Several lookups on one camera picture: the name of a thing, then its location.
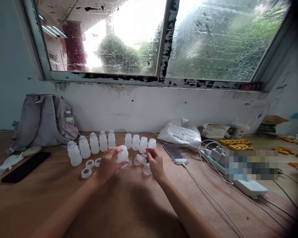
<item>fluorescent light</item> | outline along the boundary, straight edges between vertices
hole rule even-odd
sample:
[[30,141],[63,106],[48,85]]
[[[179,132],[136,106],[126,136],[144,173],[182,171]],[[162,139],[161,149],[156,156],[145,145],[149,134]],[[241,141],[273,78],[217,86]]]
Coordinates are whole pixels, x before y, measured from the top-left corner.
[[64,37],[66,37],[66,35],[64,35],[63,32],[61,32],[58,28],[56,28],[55,26],[53,26],[58,32],[60,32]]
[[49,31],[49,29],[47,29],[45,26],[42,26],[43,27],[43,29],[45,29],[47,32],[49,32],[50,34],[52,34],[55,38],[57,38],[57,36],[54,34],[54,33],[52,33],[51,31]]
[[50,62],[52,62],[52,63],[54,63],[54,64],[59,64],[59,63],[56,63],[56,62],[54,62],[54,61],[52,61],[52,60],[50,60]]
[[55,32],[55,34],[60,35],[59,33],[57,33],[52,27],[47,26],[48,28],[50,28],[53,32]]

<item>window glass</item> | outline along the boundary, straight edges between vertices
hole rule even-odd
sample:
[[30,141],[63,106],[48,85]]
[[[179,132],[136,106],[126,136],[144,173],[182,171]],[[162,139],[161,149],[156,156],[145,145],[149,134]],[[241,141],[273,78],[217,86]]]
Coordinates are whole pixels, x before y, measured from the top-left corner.
[[180,1],[167,77],[250,81],[285,0]]
[[38,1],[52,70],[155,75],[166,0]]

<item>gray backpack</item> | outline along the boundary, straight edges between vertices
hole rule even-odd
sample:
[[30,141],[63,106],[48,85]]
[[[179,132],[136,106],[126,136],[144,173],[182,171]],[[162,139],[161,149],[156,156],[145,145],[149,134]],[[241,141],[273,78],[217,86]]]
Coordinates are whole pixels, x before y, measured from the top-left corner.
[[65,111],[70,107],[62,98],[54,94],[29,94],[26,96],[21,113],[21,120],[14,122],[15,143],[7,149],[7,154],[20,147],[55,146],[67,144],[78,136],[74,122],[65,120]]

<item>power strip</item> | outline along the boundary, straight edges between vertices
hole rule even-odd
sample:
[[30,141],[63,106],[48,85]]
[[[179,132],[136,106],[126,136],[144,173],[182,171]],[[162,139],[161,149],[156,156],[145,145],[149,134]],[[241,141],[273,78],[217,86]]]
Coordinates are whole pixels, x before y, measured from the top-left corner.
[[[218,162],[216,159],[214,159],[212,156],[208,156],[206,153],[204,158],[207,159],[210,164],[214,164],[214,166],[218,169],[220,173],[223,175],[225,174],[225,168],[224,165]],[[261,197],[265,195],[268,192],[268,189],[256,182],[255,180],[232,180],[234,185],[238,187],[240,190],[242,190],[246,195],[257,199],[258,197]]]

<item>window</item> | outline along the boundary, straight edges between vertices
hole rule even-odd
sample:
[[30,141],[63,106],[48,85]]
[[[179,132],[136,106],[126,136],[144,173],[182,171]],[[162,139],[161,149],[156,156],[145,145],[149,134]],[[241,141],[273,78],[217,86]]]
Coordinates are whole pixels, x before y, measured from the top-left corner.
[[261,90],[259,66],[289,7],[286,0],[24,4],[47,80],[247,90]]

